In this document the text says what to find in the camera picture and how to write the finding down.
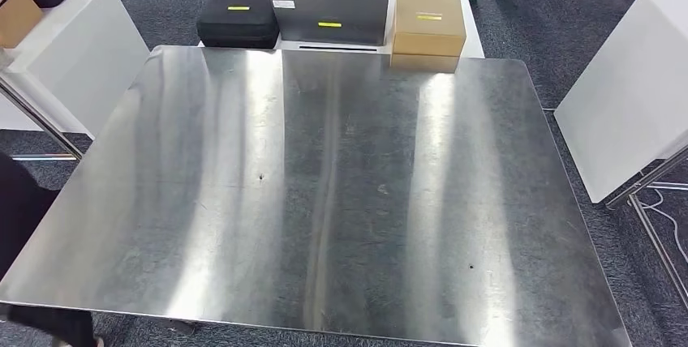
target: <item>laptop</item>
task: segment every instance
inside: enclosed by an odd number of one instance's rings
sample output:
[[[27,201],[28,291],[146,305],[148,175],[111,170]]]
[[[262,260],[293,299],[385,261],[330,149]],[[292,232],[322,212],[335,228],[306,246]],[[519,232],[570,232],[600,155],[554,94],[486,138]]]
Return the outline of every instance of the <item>laptop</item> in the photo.
[[[284,41],[383,45],[389,0],[270,0]]]

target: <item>gray carpet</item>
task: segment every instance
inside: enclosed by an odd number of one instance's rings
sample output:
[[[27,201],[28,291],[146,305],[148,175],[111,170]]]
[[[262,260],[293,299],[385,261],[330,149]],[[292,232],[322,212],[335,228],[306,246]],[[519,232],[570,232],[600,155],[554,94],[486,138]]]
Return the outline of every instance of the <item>gray carpet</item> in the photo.
[[[123,0],[149,47],[195,45],[196,14],[204,0]],[[528,65],[544,108],[556,107],[594,53],[613,30],[633,0],[476,0],[471,4],[484,51],[489,58],[517,58]],[[548,122],[562,161],[572,182],[583,217],[590,230],[600,262],[617,300],[635,346],[688,345],[688,315],[664,275],[651,243],[629,207],[610,212],[590,203],[553,116]],[[88,140],[73,135],[81,148]],[[44,135],[0,131],[0,150],[5,152],[58,152]],[[74,168],[73,162],[30,163],[39,182],[59,188]],[[672,180],[688,181],[688,165]],[[643,193],[653,202],[654,192]],[[688,197],[664,193],[659,208],[681,222]],[[675,259],[673,225],[649,212],[663,242]],[[688,223],[681,227],[688,249]],[[688,279],[688,267],[682,267]],[[224,345],[426,345],[401,341],[378,341],[352,336],[321,335],[226,326],[204,325],[193,336],[181,336],[150,319],[127,315],[96,316],[97,332],[116,346],[224,346]],[[0,347],[47,346],[49,338],[13,324],[0,324]]]

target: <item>stainless steel table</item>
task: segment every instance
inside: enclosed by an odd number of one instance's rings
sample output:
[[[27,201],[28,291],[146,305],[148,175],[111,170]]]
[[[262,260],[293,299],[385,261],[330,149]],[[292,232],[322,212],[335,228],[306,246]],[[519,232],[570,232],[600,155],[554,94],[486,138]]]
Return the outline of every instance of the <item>stainless steel table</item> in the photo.
[[[0,300],[628,346],[522,62],[159,47]]]

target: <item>yellow label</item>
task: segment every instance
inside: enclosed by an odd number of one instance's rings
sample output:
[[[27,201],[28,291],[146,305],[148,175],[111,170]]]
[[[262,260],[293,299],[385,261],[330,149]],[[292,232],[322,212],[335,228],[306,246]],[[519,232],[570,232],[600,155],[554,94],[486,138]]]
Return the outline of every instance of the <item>yellow label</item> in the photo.
[[[332,28],[340,28],[342,26],[342,23],[326,23],[324,21],[319,21],[318,22],[318,27],[332,27]]]

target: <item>brown cardboard box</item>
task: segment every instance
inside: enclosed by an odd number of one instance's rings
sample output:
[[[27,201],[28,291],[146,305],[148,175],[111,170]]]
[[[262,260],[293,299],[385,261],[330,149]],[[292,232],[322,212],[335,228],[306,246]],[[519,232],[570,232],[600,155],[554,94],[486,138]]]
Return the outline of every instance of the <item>brown cardboard box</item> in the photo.
[[[394,69],[454,73],[457,65],[458,57],[392,54],[392,68]]]
[[[33,0],[0,2],[0,47],[14,49],[33,27],[43,12]]]
[[[392,30],[392,67],[456,70],[466,42],[461,0],[397,0]]]

